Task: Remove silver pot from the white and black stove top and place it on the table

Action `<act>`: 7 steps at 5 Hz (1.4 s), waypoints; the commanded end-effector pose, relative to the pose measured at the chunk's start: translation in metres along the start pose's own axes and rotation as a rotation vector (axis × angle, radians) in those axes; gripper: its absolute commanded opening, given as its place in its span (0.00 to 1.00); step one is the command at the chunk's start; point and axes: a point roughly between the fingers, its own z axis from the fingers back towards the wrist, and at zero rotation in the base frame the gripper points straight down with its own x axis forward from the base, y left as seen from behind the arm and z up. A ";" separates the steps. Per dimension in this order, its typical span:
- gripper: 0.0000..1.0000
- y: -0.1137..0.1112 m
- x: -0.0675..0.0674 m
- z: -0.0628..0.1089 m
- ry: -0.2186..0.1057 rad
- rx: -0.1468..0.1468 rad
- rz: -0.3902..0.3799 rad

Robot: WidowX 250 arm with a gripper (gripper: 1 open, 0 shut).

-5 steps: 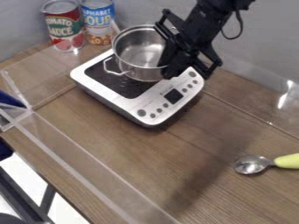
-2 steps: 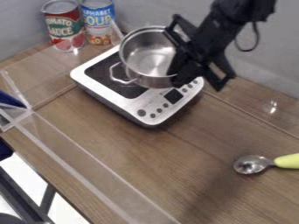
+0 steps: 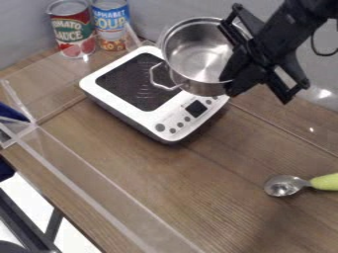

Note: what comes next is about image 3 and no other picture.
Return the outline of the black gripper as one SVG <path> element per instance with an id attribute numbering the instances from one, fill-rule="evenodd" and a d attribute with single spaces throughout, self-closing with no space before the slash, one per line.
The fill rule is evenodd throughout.
<path id="1" fill-rule="evenodd" d="M 232 44 L 232 54 L 219 75 L 225 95 L 236 97 L 255 85 L 266 84 L 283 104 L 310 84 L 299 67 L 295 50 L 304 38 L 291 4 L 283 3 L 263 22 L 242 4 L 232 5 L 219 31 Z"/>

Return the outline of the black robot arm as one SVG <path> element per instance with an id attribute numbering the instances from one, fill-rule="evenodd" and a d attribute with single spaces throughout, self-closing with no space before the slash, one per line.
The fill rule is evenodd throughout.
<path id="1" fill-rule="evenodd" d="M 314 42 L 315 31 L 328 19 L 338 20 L 338 0 L 283 0 L 263 22 L 240 4 L 217 29 L 233 46 L 219 80 L 224 92 L 236 97 L 255 85 L 266 84 L 283 104 L 310 87 L 295 51 Z"/>

